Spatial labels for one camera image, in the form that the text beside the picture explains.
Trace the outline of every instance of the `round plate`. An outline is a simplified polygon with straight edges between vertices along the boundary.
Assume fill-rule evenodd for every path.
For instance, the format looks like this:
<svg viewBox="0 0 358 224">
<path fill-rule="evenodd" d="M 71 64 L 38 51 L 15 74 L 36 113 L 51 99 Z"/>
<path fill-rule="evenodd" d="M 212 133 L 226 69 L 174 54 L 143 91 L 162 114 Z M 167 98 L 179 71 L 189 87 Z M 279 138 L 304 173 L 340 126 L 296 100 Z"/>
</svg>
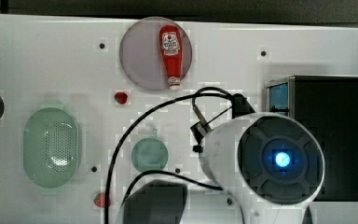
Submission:
<svg viewBox="0 0 358 224">
<path fill-rule="evenodd" d="M 161 17 L 140 20 L 124 34 L 120 44 L 124 72 L 132 82 L 151 91 L 169 88 L 158 41 L 159 30 L 165 25 L 176 26 L 182 36 L 182 79 L 190 68 L 192 50 L 186 32 L 175 22 Z"/>
<path fill-rule="evenodd" d="M 139 172 L 162 170 L 168 161 L 168 150 L 157 138 L 145 138 L 132 149 L 131 159 Z"/>
</svg>

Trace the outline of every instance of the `blue light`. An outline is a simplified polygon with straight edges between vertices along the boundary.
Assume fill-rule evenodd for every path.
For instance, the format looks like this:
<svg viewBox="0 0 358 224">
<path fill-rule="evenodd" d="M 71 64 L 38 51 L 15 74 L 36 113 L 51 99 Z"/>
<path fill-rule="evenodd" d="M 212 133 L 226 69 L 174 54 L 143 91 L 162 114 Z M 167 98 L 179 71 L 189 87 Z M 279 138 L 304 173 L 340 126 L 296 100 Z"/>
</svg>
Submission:
<svg viewBox="0 0 358 224">
<path fill-rule="evenodd" d="M 286 167 L 290 163 L 290 157 L 285 152 L 280 152 L 275 157 L 275 162 L 280 167 Z"/>
</svg>

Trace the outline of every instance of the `bottle label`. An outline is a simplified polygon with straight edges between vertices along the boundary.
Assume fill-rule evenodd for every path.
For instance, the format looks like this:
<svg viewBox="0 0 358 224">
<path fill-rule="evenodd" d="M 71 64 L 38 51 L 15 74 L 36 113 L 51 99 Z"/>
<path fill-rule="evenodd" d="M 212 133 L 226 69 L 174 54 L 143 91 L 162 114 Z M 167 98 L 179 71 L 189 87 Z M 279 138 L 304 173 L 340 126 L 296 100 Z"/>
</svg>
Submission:
<svg viewBox="0 0 358 224">
<path fill-rule="evenodd" d="M 178 54 L 180 46 L 176 32 L 162 34 L 162 49 L 164 50 L 164 54 L 168 56 Z"/>
<path fill-rule="evenodd" d="M 179 86 L 180 78 L 179 77 L 169 77 L 168 84 L 170 84 L 170 86 Z"/>
</svg>

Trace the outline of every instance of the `screw hole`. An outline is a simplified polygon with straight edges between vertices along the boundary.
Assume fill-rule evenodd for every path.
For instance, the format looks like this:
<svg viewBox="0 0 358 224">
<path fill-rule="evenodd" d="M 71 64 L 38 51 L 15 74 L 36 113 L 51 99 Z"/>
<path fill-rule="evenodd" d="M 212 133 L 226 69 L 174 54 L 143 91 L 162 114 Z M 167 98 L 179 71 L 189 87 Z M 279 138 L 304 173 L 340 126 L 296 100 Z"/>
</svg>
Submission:
<svg viewBox="0 0 358 224">
<path fill-rule="evenodd" d="M 233 204 L 233 202 L 232 202 L 232 200 L 231 200 L 230 198 L 227 198 L 227 204 L 228 204 L 228 205 L 232 205 L 232 204 Z"/>
</svg>

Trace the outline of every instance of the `small red knob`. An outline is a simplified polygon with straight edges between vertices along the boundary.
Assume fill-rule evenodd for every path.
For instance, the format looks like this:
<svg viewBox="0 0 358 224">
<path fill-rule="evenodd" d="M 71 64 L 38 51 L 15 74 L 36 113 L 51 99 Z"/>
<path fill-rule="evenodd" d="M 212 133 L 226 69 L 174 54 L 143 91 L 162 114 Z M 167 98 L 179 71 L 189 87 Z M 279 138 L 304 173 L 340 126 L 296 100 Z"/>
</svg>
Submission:
<svg viewBox="0 0 358 224">
<path fill-rule="evenodd" d="M 116 92 L 116 94 L 115 94 L 115 100 L 120 105 L 126 104 L 128 98 L 129 98 L 129 95 L 124 91 L 119 91 L 119 92 Z"/>
<path fill-rule="evenodd" d="M 104 208 L 105 207 L 105 197 L 106 194 L 105 193 L 99 193 L 95 198 L 94 198 L 94 203 L 95 205 L 97 205 L 98 207 Z M 111 204 L 110 199 L 108 200 L 107 206 L 109 207 Z"/>
</svg>

